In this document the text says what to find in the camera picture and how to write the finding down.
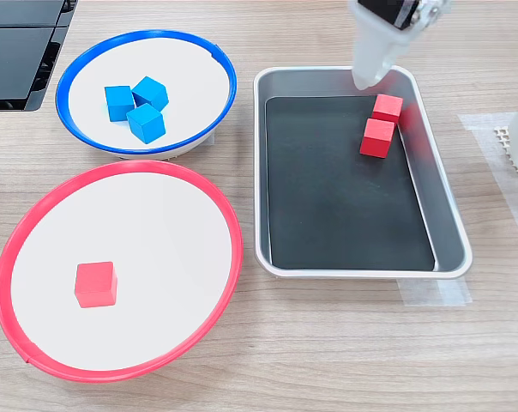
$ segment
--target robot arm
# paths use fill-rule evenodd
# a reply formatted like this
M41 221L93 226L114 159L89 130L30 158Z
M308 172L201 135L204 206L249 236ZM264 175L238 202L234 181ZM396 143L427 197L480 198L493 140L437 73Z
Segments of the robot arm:
M449 8L450 0L350 0L357 22L352 76L360 90L375 86L408 45Z

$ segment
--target plate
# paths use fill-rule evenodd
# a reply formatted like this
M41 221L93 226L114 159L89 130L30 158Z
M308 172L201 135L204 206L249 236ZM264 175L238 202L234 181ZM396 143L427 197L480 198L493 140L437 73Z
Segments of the plate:
M145 76L166 86L166 133L146 144L127 122L111 122L106 86L131 86ZM236 96L236 72L226 54L189 33L146 30L102 41L79 56L57 88L57 112L83 142L124 158L166 159L208 138Z
M153 371L220 317L242 266L238 219L198 173L124 161L40 200L0 257L0 323L23 360L62 379L111 382ZM80 308L78 264L109 261L114 306Z

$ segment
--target wood grain tabletop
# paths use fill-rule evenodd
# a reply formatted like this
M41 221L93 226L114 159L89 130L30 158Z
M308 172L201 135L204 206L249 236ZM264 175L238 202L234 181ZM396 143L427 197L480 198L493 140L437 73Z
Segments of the wood grain tabletop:
M116 161L66 131L55 88L87 48L145 28L210 39L238 72L215 145L175 160L211 179L237 211L237 292L191 351L116 384L43 373L0 328L0 412L518 411L518 227L458 118L518 110L518 2L455 1L399 60L417 78L473 246L466 307L405 306L392 281L278 280L255 260L253 78L271 66L349 64L355 28L345 1L81 2L43 106L0 112L0 254L48 191Z

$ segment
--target wooden cube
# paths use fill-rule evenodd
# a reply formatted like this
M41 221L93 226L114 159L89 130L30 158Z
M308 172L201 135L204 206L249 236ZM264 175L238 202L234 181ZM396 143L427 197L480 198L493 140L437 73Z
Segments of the wooden cube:
M161 112L167 106L166 86L146 76L132 90L137 106L148 103L150 106Z
M112 306L116 303L117 278L112 262L79 264L75 295L80 307Z
M360 154L384 159L389 154L394 132L394 123L368 118L364 138L360 146Z
M129 128L143 143L149 144L165 135L162 113L145 103L128 113Z
M135 109L130 86L108 86L105 88L105 96L111 122L127 120L128 112Z
M373 107L372 118L398 124L404 100L401 97L379 94Z

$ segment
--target tray rim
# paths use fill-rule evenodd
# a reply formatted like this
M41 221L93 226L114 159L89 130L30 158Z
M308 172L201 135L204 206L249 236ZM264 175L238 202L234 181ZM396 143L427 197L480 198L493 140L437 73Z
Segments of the tray rim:
M287 270L274 266L271 264L262 254L261 249L261 180L260 170L261 164L259 159L259 140L260 140L260 125L259 125L259 82L260 80L277 71L333 71L333 70L346 70L352 71L352 66L280 66L271 67L260 71L253 82L253 93L254 93L254 226L255 226L255 255L259 264L269 273L279 278L299 278L299 279L341 279L341 278L352 278L352 279L456 279L467 273L473 264L473 250L467 237L467 232L463 225L461 214L457 207L454 195L449 185L448 177L444 171L442 158L438 151L438 147L435 138L432 134L431 125L426 115L425 106L421 93L419 92L419 86L415 80L415 77L408 70L403 69L400 66L393 66L391 71L400 72L406 76L412 84L413 93L417 97L419 111L421 117L425 122L426 133L428 142L431 146L436 168L440 179L442 180L444 194L449 202L449 207L452 212L452 216L455 220L456 229L460 235L460 239L463 245L464 258L461 264L451 271L423 271L423 270Z

